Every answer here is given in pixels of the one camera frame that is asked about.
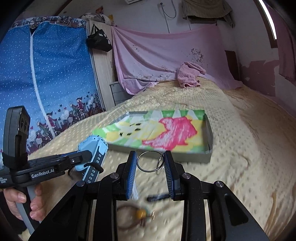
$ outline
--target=gray handle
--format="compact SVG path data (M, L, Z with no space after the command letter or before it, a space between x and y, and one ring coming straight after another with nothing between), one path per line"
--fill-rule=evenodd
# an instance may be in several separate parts
M32 234L34 232L34 230L40 224L40 222L33 220L30 217L30 212L31 212L30 204L31 204L31 201L36 196L35 187L36 187L36 185L27 186L24 188L22 188L22 187L16 188L17 190L23 192L27 197L27 201L25 203L16 203L16 205L17 205L17 209L19 210L19 213L20 213L26 227L28 228L30 234Z

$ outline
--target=metal bolt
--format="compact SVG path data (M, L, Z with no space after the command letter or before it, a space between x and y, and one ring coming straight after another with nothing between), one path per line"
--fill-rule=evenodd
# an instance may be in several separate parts
M224 187L224 183L221 182L221 181L217 181L217 182L216 182L216 186L217 186L217 187L220 187L220 188L221 188L221 187Z
M114 173L111 173L111 174L110 174L110 177L111 177L112 179L116 179L116 178L119 177L119 174L116 173L116 172L114 172Z
M189 179L191 177L191 175L189 173L183 173L182 177L184 177L185 179Z
M76 182L76 185L78 186L78 187L83 187L84 186L84 184L85 184L85 181L78 181L78 182Z

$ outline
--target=orange bead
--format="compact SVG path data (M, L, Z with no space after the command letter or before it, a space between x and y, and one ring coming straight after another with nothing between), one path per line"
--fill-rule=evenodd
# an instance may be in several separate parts
M141 208L136 211L136 218L137 219L143 219L147 217L147 212L145 209Z

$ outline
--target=pink cloth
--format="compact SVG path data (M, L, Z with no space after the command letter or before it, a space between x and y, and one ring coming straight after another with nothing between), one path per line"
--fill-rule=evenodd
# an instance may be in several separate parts
M148 34L112 27L118 81L136 94L160 81L176 80L185 62L207 70L205 78L221 89L242 86L231 75L220 32L214 24L176 34Z
M274 22L279 51L279 74L296 85L296 40L283 18L267 5Z
M206 74L205 69L195 63L185 62L177 71L177 79L181 88L200 86L197 76Z

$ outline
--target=bed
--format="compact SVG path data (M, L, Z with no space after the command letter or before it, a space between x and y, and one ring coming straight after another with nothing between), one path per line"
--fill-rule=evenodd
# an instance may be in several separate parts
M215 83L199 79L201 87L181 89L176 82L169 82L148 88L110 111L77 123L29 158L74 151L96 127L107 125L128 111L205 109L214 134L211 161L208 164L182 163L185 171L202 181L225 182L270 240L275 240L296 209L296 120L246 86L222 91ZM127 157L126 153L109 150L103 163L105 171L99 180L114 172ZM154 168L156 163L156 159L143 158L142 167ZM164 172L156 175L137 170L136 182L140 192L137 203L155 210L156 216L144 228L119 231L118 239L180 240L183 203L165 200L148 205L145 202L147 194L166 191ZM73 184L67 175L43 183L47 211Z

